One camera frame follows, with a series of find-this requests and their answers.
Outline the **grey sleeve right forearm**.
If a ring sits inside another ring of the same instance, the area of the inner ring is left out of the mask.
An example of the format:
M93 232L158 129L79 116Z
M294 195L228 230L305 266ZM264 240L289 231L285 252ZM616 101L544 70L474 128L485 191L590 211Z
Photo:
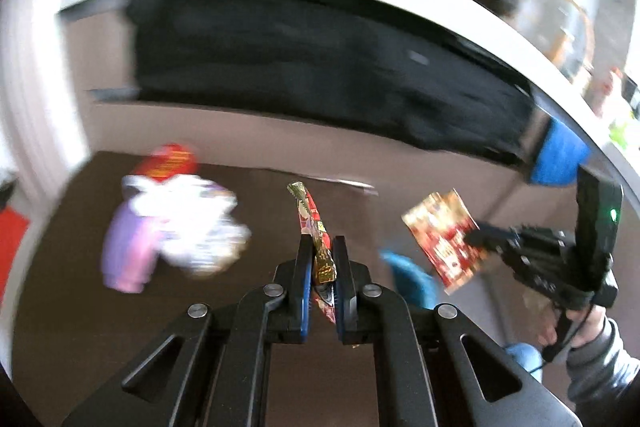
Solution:
M615 321L605 317L596 338L568 351L568 399L584 426L639 425L639 360L625 349Z

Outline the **person's right hand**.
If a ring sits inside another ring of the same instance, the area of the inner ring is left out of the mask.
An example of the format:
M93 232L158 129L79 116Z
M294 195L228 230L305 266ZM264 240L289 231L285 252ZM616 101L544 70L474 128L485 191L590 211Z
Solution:
M566 316L579 326L570 347L578 349L595 340L604 329L606 310L600 306L594 306L590 310L567 311ZM560 311L553 305L546 306L539 320L537 340L541 347L547 347L556 343L555 326L558 323Z

